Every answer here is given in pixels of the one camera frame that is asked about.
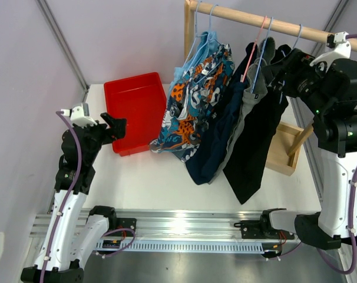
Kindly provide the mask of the light blue wire hanger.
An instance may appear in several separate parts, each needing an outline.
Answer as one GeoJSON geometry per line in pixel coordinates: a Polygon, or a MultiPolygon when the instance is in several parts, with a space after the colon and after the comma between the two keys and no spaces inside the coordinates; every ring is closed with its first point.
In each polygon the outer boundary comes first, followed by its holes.
{"type": "MultiPolygon", "coordinates": [[[[297,35],[297,37],[296,37],[296,40],[295,40],[294,45],[289,48],[290,50],[288,50],[287,48],[281,50],[281,53],[282,53],[285,57],[286,57],[294,48],[296,48],[296,45],[297,45],[297,43],[298,43],[298,41],[299,41],[299,39],[300,39],[300,36],[301,36],[301,34],[302,34],[302,29],[303,29],[303,25],[302,25],[302,24],[299,24],[299,26],[300,26],[299,32],[298,32],[298,35],[297,35]]],[[[282,99],[283,99],[283,94],[280,95],[279,104],[281,104],[282,99]]]]}

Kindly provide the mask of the black shorts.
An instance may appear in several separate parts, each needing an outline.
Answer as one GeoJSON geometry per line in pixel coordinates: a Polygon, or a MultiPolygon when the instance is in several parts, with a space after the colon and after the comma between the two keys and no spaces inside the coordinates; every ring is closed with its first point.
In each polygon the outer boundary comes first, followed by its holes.
{"type": "MultiPolygon", "coordinates": [[[[271,63],[284,55],[276,53],[271,63]]],[[[237,139],[232,155],[223,169],[224,175],[240,204],[246,203],[261,187],[267,154],[273,136],[289,103],[283,96],[267,92],[245,118],[243,133],[237,139]]]]}

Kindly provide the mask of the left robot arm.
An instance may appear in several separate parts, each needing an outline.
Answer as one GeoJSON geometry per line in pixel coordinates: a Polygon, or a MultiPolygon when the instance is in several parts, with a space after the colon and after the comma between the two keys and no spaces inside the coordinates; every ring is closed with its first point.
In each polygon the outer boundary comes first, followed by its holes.
{"type": "Polygon", "coordinates": [[[84,114],[75,119],[73,110],[58,111],[57,116],[68,129],[62,135],[52,216],[33,266],[21,272],[22,282],[82,282],[91,254],[102,258],[115,255],[95,251],[101,238],[116,233],[136,237],[134,228],[119,226],[117,213],[109,206],[93,207],[84,228],[74,235],[95,175],[94,161],[104,145],[125,137],[126,119],[108,113],[101,113],[102,123],[84,114]]]}

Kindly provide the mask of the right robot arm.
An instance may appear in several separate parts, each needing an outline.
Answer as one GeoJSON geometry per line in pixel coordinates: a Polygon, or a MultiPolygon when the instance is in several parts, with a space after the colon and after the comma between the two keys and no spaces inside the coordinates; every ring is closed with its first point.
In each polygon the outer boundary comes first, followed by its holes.
{"type": "Polygon", "coordinates": [[[323,165],[322,208],[268,209],[236,227],[246,239],[276,239],[282,232],[321,250],[357,247],[357,61],[294,49],[263,73],[272,93],[299,98],[313,113],[323,165]]]}

